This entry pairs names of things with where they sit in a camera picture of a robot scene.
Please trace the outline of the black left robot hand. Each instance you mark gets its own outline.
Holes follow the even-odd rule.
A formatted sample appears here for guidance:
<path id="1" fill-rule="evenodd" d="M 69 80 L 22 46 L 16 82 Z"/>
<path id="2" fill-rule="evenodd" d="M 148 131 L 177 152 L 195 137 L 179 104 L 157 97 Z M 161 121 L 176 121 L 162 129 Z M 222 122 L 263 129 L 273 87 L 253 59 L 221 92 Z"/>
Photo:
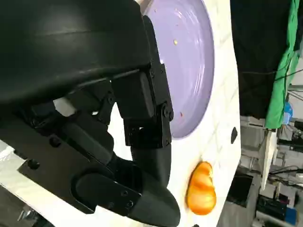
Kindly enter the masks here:
<path id="1" fill-rule="evenodd" d="M 22 175 L 83 213 L 175 227 L 173 117 L 136 1 L 1 1 L 0 138 L 26 158 Z"/>

